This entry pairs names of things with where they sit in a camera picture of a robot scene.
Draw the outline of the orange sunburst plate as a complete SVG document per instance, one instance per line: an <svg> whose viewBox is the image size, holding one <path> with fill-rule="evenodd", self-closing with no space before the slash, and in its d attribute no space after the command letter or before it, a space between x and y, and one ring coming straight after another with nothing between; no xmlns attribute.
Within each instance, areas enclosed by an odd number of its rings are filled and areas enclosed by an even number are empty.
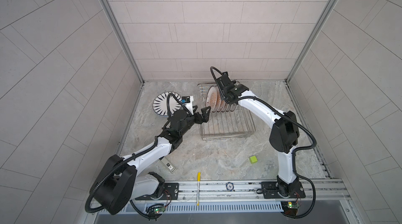
<svg viewBox="0 0 402 224"><path fill-rule="evenodd" d="M221 112L222 109L224 108L224 106L225 106L225 101L221 99L220 104L219 104L218 109L217 109L217 112Z"/></svg>
<svg viewBox="0 0 402 224"><path fill-rule="evenodd" d="M206 96L206 107L210 106L211 112L216 112L215 107L217 104L217 89L215 86L211 86L208 89Z"/></svg>
<svg viewBox="0 0 402 224"><path fill-rule="evenodd" d="M223 106L223 108L222 108L222 110L221 110L221 112L222 112L222 113L223 113L223 112L226 112L227 108L228 108L228 104L225 102L225 103L224 103L224 106Z"/></svg>

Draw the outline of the black striped white plate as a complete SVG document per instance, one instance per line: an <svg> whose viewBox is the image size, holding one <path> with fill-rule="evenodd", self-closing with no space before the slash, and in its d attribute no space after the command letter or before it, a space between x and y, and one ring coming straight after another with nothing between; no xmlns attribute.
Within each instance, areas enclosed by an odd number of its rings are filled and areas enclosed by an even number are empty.
<svg viewBox="0 0 402 224"><path fill-rule="evenodd" d="M175 92L164 92L159 94L155 100L153 101L152 108L153 111L160 115L160 116L165 116L168 117L168 112L167 112L167 104L169 103L169 108L171 110L171 115L179 109L182 108L182 106L171 96L169 99L167 99L168 95L172 93L179 101L181 101L181 96Z"/></svg>

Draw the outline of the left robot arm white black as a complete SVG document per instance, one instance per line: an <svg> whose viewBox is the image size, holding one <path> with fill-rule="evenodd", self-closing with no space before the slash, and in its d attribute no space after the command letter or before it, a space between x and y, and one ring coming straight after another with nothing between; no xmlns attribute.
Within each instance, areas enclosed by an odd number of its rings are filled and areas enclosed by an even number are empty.
<svg viewBox="0 0 402 224"><path fill-rule="evenodd" d="M139 196L160 196L164 179L154 172L144 176L141 172L176 150L184 134L194 124L208 122L210 111L209 106L202 108L201 112L190 112L187 108L177 110L168 117L162 132L155 136L153 143L129 156L109 157L90 189L85 211L92 214L105 209L115 215L130 200Z"/></svg>

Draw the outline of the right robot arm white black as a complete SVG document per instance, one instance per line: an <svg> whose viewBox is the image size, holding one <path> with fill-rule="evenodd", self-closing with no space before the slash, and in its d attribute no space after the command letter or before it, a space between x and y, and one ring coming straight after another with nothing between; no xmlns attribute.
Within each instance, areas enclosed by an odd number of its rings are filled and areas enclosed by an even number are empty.
<svg viewBox="0 0 402 224"><path fill-rule="evenodd" d="M298 127L292 123L296 119L295 114L291 111L286 113L272 107L257 97L246 86L230 80L228 72L220 72L221 76L216 77L214 74L215 69L211 67L210 70L218 86L221 98L229 104L239 104L241 107L246 108L271 128L269 142L277 151L279 165L277 190L283 198L290 197L298 183L297 175L294 172L295 162L292 155L299 137Z"/></svg>

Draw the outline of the rearmost white plate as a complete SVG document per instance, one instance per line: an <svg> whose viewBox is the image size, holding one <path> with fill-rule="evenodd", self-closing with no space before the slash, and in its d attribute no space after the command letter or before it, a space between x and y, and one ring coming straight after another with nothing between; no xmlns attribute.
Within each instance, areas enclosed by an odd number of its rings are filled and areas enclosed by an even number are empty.
<svg viewBox="0 0 402 224"><path fill-rule="evenodd" d="M238 105L237 103L232 104L230 111L234 112L237 108L237 105Z"/></svg>

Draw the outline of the yellow white pen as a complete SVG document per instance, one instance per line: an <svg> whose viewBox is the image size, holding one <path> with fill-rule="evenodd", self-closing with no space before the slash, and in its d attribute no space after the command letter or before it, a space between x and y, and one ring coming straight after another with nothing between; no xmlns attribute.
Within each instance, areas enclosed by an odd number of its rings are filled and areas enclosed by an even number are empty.
<svg viewBox="0 0 402 224"><path fill-rule="evenodd" d="M196 206L200 205L200 186L201 186L201 172L197 174L197 192L196 192Z"/></svg>

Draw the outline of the black silver remote tool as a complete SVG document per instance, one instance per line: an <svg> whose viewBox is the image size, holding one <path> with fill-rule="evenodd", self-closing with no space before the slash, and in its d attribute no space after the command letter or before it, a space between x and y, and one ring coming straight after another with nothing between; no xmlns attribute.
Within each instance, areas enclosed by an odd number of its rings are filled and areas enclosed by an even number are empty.
<svg viewBox="0 0 402 224"><path fill-rule="evenodd" d="M162 165L169 170L170 173L174 173L175 172L175 166L166 158L162 158L160 160L160 162L162 163Z"/></svg>

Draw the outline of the green cube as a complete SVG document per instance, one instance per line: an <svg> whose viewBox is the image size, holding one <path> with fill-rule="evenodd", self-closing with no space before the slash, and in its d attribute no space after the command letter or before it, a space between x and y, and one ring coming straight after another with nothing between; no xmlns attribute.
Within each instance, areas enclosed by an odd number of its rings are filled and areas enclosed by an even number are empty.
<svg viewBox="0 0 402 224"><path fill-rule="evenodd" d="M251 157L249 157L249 161L251 164L255 164L255 163L257 163L258 159L256 156L251 156Z"/></svg>

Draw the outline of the round blue white token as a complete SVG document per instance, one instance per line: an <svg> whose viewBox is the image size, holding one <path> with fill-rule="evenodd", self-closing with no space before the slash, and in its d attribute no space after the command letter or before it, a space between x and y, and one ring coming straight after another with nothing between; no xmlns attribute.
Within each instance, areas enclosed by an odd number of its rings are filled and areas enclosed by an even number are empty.
<svg viewBox="0 0 402 224"><path fill-rule="evenodd" d="M232 192L233 189L234 189L234 184L231 183L231 182L227 182L227 183L226 183L226 190Z"/></svg>

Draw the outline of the left circuit board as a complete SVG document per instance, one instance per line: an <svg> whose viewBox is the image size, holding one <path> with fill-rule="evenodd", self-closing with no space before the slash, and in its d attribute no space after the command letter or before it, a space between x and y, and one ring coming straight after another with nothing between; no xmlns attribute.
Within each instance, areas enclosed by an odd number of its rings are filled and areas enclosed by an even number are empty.
<svg viewBox="0 0 402 224"><path fill-rule="evenodd" d="M146 213L150 218L157 219L165 212L165 205L154 204L146 209Z"/></svg>

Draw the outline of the circuit board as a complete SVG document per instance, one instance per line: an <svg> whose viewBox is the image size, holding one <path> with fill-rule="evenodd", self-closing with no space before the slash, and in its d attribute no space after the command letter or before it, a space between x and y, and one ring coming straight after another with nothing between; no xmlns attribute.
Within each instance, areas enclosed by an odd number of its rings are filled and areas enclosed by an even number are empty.
<svg viewBox="0 0 402 224"><path fill-rule="evenodd" d="M146 209L146 213L150 218L157 219L165 212L165 205L154 204Z"/></svg>
<svg viewBox="0 0 402 224"><path fill-rule="evenodd" d="M288 215L291 217L297 216L298 210L300 208L300 205L298 202L281 202L281 206L283 209L282 214Z"/></svg>

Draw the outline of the right circuit board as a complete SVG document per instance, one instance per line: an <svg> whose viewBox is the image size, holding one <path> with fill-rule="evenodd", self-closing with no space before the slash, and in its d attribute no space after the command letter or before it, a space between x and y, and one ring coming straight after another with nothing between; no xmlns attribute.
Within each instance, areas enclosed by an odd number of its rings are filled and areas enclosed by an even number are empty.
<svg viewBox="0 0 402 224"><path fill-rule="evenodd" d="M282 214L288 215L291 217L297 216L298 210L300 208L300 205L298 202L281 202L281 206L283 209Z"/></svg>

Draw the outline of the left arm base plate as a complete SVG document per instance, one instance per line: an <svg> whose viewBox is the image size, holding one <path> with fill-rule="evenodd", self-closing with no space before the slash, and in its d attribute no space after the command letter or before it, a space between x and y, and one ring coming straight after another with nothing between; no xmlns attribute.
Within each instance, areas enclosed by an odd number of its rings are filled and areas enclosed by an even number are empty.
<svg viewBox="0 0 402 224"><path fill-rule="evenodd" d="M177 200L179 193L178 183L162 183L152 194L146 194L135 198L136 201L170 201Z"/></svg>

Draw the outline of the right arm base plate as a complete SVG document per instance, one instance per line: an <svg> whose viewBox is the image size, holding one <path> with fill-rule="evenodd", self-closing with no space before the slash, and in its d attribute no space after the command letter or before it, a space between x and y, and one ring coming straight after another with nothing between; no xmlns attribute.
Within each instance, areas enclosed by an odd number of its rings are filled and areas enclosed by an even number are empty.
<svg viewBox="0 0 402 224"><path fill-rule="evenodd" d="M287 198L305 198L306 194L303 185L296 181L294 185L285 186L284 189L280 189L278 183L274 182L262 182L260 192L262 192L264 199L287 199Z"/></svg>

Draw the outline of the aluminium mounting rail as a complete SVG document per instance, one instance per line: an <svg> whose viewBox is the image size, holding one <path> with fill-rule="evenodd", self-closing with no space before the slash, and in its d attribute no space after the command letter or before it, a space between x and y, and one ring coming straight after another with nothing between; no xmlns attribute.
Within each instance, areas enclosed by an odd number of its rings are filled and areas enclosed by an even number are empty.
<svg viewBox="0 0 402 224"><path fill-rule="evenodd" d="M311 182L300 180L303 185L305 198L264 199L260 192L262 182L274 182L276 180L232 180L232 181L201 181L200 204L208 202L257 202L257 201L302 201L309 202L313 198L317 200L341 200L349 198L344 183L340 179L313 179ZM226 183L234 184L232 192L226 190ZM178 183L179 193L177 200L170 200L172 203L193 203L196 204L197 181L166 181L164 183Z"/></svg>

